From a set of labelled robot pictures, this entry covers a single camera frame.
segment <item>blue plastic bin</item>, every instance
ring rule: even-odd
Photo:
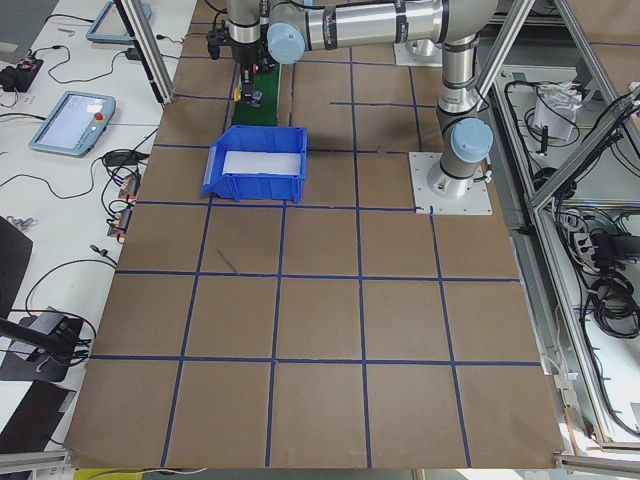
[[[299,153],[298,175],[269,173],[225,173],[228,151]],[[209,160],[202,186],[202,195],[215,193],[222,198],[302,200],[307,175],[307,129],[298,127],[256,127],[235,125],[216,140],[209,150]]]

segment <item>white mounting plate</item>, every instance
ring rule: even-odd
[[[424,57],[414,55],[407,50],[406,43],[394,43],[393,50],[396,54],[396,65],[407,65],[409,67],[442,67],[442,50],[433,49],[433,55]]]
[[[434,215],[491,215],[491,201],[484,182],[474,183],[467,194],[455,200],[449,200],[436,194],[427,184],[427,173],[431,166],[440,161],[441,153],[409,152],[411,166],[411,183],[416,213]],[[482,176],[478,167],[476,177]]]

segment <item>white desk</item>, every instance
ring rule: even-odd
[[[179,39],[188,30],[196,0],[146,0],[152,7],[151,25],[155,33]],[[105,0],[60,0],[54,13],[66,13],[86,18],[95,18]],[[73,30],[68,32],[59,29]],[[52,45],[66,45],[71,51],[71,62],[54,71],[61,80],[89,78],[107,72],[111,59],[122,45],[100,45],[87,41],[84,37],[88,25],[72,19],[53,18],[42,29],[34,42],[33,49]],[[164,54],[179,56],[181,45],[167,40],[159,41]],[[104,153],[119,149],[133,148],[160,123],[162,108],[156,103],[151,87],[139,62],[124,58],[115,62],[114,73],[89,83],[58,85],[48,75],[47,70],[66,58],[64,50],[42,52],[45,60],[43,70],[32,84],[28,93],[20,94],[18,103],[11,109],[0,107],[0,113],[22,112],[46,116],[67,90],[79,90],[103,95],[112,95],[117,101],[117,110],[111,124],[98,140],[96,146],[84,158],[65,157],[40,153],[27,147],[40,126],[33,119],[0,120],[0,183],[17,173],[29,173],[46,178],[60,195],[83,192],[91,184],[89,167],[91,162]],[[173,77],[177,60],[166,59],[167,68]],[[4,94],[2,103],[10,103],[12,94]],[[140,148],[149,151],[153,138]],[[33,254],[15,307],[22,308],[31,286],[49,269],[69,260],[81,258],[100,259],[89,249],[96,244],[109,250],[118,258],[120,245],[106,236],[106,215],[100,204],[100,195],[107,174],[100,162],[94,167],[95,188],[83,197],[58,200],[42,182],[21,178],[0,188],[0,215],[16,218],[33,217],[37,225],[27,231],[33,240]],[[117,187],[111,184],[105,198],[117,197]],[[36,290],[30,307],[34,309],[52,306],[85,316],[96,327],[111,285],[113,270],[97,263],[84,263],[63,268],[47,278]],[[23,314],[11,314],[9,319],[17,321]],[[90,336],[87,327],[84,336]],[[0,349],[6,349],[8,339],[0,338]],[[0,361],[4,357],[0,352]],[[69,370],[61,386],[78,390],[82,384],[84,367]],[[3,382],[0,396],[0,429],[15,411],[26,392],[27,382]],[[54,438],[64,439],[71,422],[73,408],[69,409]]]

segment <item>yellow object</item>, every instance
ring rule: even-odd
[[[104,480],[141,480],[142,471],[132,470],[131,472],[123,472],[117,469],[96,469],[86,468],[76,470],[73,480],[90,480],[93,478],[104,478]]]

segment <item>light blue joint cap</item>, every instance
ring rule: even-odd
[[[493,132],[489,125],[477,118],[465,118],[451,133],[453,152],[466,163],[478,163],[489,155]]]
[[[278,22],[267,31],[269,53],[276,62],[291,65],[302,58],[305,50],[304,38],[297,28]]]

